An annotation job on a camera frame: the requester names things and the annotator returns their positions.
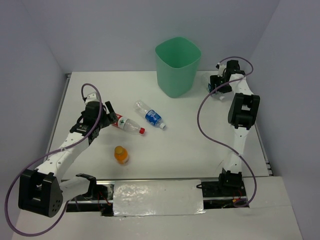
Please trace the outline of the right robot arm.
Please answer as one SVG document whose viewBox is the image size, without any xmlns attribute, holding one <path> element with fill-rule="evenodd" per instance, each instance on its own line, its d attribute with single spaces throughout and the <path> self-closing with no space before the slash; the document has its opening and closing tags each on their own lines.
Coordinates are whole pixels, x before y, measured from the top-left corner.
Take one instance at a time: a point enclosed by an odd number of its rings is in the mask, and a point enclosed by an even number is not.
<svg viewBox="0 0 320 240">
<path fill-rule="evenodd" d="M 220 87 L 214 94 L 223 100 L 233 96 L 227 121 L 233 127 L 233 145 L 226 163 L 218 177 L 217 190 L 223 196 L 241 189 L 242 155 L 247 136 L 255 124 L 260 105 L 260 96 L 254 94 L 246 81 L 246 73 L 241 70 L 238 60 L 231 59 L 226 64 L 218 63 L 218 74 L 211 75 L 206 84 L 209 92 Z"/>
</svg>

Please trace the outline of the clear bottle green-blue label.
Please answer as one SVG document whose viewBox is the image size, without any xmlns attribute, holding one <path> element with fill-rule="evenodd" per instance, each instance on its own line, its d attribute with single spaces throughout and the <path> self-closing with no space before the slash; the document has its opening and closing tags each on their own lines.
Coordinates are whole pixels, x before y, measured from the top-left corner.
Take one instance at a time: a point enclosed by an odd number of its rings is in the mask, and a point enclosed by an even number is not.
<svg viewBox="0 0 320 240">
<path fill-rule="evenodd" d="M 211 79 L 210 79 L 210 77 L 211 77 L 211 74 L 208 73 L 208 72 L 205 72 L 205 73 L 201 76 L 202 85 L 205 87 L 205 89 L 206 89 L 206 91 L 207 91 L 208 93 L 210 93 L 210 92 L 215 88 L 215 87 L 212 88 L 212 86 L 211 86 Z M 211 97 L 212 97 L 212 98 L 215 98 L 215 99 L 217 99 L 217 100 L 220 100 L 221 102 L 222 102 L 223 100 L 225 100 L 225 96 L 224 96 L 222 93 L 218 92 L 218 91 L 216 91 L 215 93 L 213 93 L 213 94 L 211 95 Z"/>
</svg>

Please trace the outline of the clear bottle blue label white cap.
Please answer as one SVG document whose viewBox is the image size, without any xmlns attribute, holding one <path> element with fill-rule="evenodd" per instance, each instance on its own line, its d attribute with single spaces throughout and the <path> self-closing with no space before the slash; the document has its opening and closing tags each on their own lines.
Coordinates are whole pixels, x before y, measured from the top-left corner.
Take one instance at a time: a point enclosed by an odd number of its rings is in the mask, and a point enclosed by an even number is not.
<svg viewBox="0 0 320 240">
<path fill-rule="evenodd" d="M 143 101 L 137 100 L 134 103 L 134 110 L 153 127 L 161 130 L 165 129 L 166 124 L 164 123 L 162 117 Z"/>
</svg>

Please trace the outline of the clear bottle red label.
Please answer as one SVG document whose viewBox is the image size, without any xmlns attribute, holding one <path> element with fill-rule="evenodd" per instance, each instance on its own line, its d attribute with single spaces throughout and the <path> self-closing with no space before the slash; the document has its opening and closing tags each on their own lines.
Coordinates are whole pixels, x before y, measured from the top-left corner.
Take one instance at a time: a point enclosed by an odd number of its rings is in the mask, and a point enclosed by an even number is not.
<svg viewBox="0 0 320 240">
<path fill-rule="evenodd" d="M 116 114 L 117 121 L 112 125 L 130 134 L 143 135 L 145 129 L 130 118 Z"/>
</svg>

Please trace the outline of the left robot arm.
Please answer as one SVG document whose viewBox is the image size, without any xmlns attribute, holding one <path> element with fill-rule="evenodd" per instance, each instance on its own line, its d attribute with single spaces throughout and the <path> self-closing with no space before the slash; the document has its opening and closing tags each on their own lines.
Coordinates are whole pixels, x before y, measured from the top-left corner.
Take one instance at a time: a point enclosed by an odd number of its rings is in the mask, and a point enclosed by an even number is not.
<svg viewBox="0 0 320 240">
<path fill-rule="evenodd" d="M 36 169 L 26 169 L 19 178 L 18 207 L 49 218 L 54 217 L 62 204 L 84 196 L 91 200 L 98 194 L 97 179 L 85 173 L 63 181 L 69 167 L 99 136 L 101 129 L 117 121 L 112 104 L 107 101 L 86 103 L 85 110 L 70 129 L 66 140 Z"/>
</svg>

